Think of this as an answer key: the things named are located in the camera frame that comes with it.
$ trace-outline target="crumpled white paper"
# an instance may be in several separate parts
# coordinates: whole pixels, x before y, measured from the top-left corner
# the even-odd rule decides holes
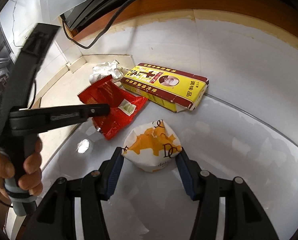
[[[92,68],[93,74],[90,75],[89,81],[91,84],[97,82],[98,80],[112,75],[113,80],[119,79],[123,76],[122,67],[118,67],[119,62],[114,60],[112,63],[103,62],[101,64],[97,64]]]
[[[175,132],[158,120],[133,128],[121,154],[142,170],[152,172],[166,167],[181,150]]]

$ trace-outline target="crumpled red bag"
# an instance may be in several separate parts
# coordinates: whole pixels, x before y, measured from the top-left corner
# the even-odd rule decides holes
[[[102,78],[78,95],[80,101],[84,104],[110,105],[110,113],[108,116],[92,118],[96,128],[101,128],[101,132],[107,140],[113,138],[122,128],[130,124],[134,116],[148,100],[145,97],[136,97],[126,90],[117,87],[111,82],[111,79],[112,76]],[[118,108],[124,99],[136,106],[130,116]]]

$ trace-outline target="yellow seasoning box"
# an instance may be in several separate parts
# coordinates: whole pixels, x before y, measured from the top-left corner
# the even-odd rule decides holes
[[[209,84],[206,77],[145,63],[135,66],[120,82],[126,90],[173,112],[195,109]]]

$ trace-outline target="white curved surface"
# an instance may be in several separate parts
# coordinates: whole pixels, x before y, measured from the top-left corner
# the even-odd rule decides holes
[[[83,55],[129,54],[136,64],[206,76],[208,93],[298,143],[298,50],[260,29],[218,20],[233,13],[216,11],[212,20],[209,14],[210,10],[186,10],[141,16],[114,25],[90,49],[80,50]]]
[[[265,125],[241,112],[204,97],[192,112],[172,113],[152,102],[134,122],[106,141],[91,121],[81,125],[43,172],[44,193],[60,176],[83,177],[111,157],[132,127],[158,119],[178,135],[189,158],[216,176],[243,177],[273,223],[281,240],[298,228],[298,148]],[[94,142],[89,154],[78,154],[82,139]],[[189,239],[198,202],[183,189],[174,162],[163,170],[146,173],[124,161],[115,194],[102,202],[111,240]],[[221,203],[220,231],[224,224]],[[83,239],[76,225],[77,239]],[[221,232],[217,239],[222,239]]]

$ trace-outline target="wooden rim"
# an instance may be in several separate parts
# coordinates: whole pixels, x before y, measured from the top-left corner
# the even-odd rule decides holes
[[[146,14],[179,9],[209,9],[243,14],[276,25],[298,38],[298,12],[279,0],[137,0],[118,16],[114,24]],[[80,41],[103,29],[115,12],[94,21],[74,39]]]

